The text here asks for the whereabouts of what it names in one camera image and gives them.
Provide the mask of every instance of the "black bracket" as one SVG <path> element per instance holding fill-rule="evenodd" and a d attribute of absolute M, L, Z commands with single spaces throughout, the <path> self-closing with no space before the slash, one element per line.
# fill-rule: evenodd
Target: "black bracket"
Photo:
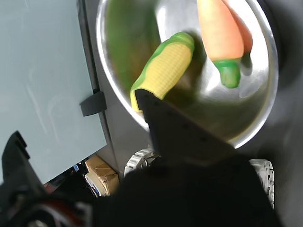
<path fill-rule="evenodd" d="M 84 117 L 101 113 L 107 109 L 105 96 L 102 91 L 97 91 L 80 103 L 82 114 Z"/>

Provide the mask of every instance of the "metal bowl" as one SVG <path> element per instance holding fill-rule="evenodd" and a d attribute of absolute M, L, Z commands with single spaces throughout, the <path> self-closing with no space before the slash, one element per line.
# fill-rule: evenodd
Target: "metal bowl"
<path fill-rule="evenodd" d="M 253 49 L 241 61 L 241 83 L 227 89 L 207 58 L 196 0 L 101 0 L 97 43 L 106 76 L 129 114 L 148 131 L 130 105 L 130 88 L 159 44 L 185 31 L 195 39 L 193 60 L 165 100 L 235 148 L 265 123 L 276 97 L 278 56 L 265 13 L 257 0 L 230 0 L 253 35 Z"/>

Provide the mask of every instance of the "gray panel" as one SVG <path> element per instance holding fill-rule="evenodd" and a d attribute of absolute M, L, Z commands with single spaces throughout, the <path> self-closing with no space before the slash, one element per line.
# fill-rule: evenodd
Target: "gray panel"
<path fill-rule="evenodd" d="M 77 1 L 1 0 L 0 31 L 0 154 L 19 130 L 46 182 L 106 145 L 79 106 L 92 88 Z"/>

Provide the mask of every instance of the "carrot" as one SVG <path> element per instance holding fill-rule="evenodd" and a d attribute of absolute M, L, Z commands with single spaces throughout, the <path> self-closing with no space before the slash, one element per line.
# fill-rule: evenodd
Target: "carrot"
<path fill-rule="evenodd" d="M 250 53 L 252 50 L 253 40 L 252 35 L 248 27 L 245 25 L 245 23 L 242 21 L 242 19 L 239 17 L 239 15 L 229 6 L 228 0 L 222 0 L 224 4 L 228 7 L 230 10 L 233 19 L 238 25 L 238 28 L 241 32 L 243 42 L 244 42 L 244 52 Z"/>
<path fill-rule="evenodd" d="M 201 35 L 208 57 L 227 88 L 240 83 L 239 59 L 244 55 L 240 30 L 222 0 L 197 0 Z"/>

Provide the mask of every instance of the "toy carrot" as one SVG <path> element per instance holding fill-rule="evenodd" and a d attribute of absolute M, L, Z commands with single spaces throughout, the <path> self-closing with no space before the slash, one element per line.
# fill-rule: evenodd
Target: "toy carrot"
<path fill-rule="evenodd" d="M 135 111 L 139 111 L 135 91 L 145 89 L 163 99 L 188 68 L 194 48 L 194 39 L 184 32 L 160 44 L 131 88 L 131 103 Z"/>
<path fill-rule="evenodd" d="M 239 86 L 239 61 L 244 43 L 231 12 L 222 0 L 197 0 L 201 35 L 208 57 L 218 68 L 227 88 Z"/>
<path fill-rule="evenodd" d="M 241 32 L 243 42 L 244 42 L 244 53 L 250 53 L 252 50 L 253 40 L 250 30 L 247 28 L 245 23 L 241 20 L 239 15 L 229 6 L 229 0 L 222 0 L 225 5 L 228 7 L 229 11 L 232 14 L 233 19 L 238 25 L 238 28 Z"/>

